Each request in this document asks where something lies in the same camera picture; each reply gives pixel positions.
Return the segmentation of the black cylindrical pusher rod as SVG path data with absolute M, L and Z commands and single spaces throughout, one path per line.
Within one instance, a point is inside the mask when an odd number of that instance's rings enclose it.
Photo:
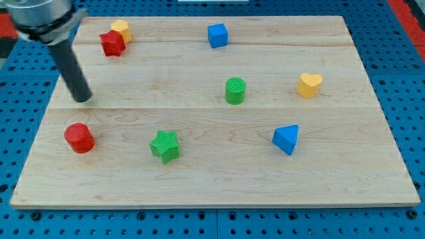
M 69 40 L 48 45 L 48 49 L 74 101 L 88 101 L 92 96 L 92 91 L 75 57 Z

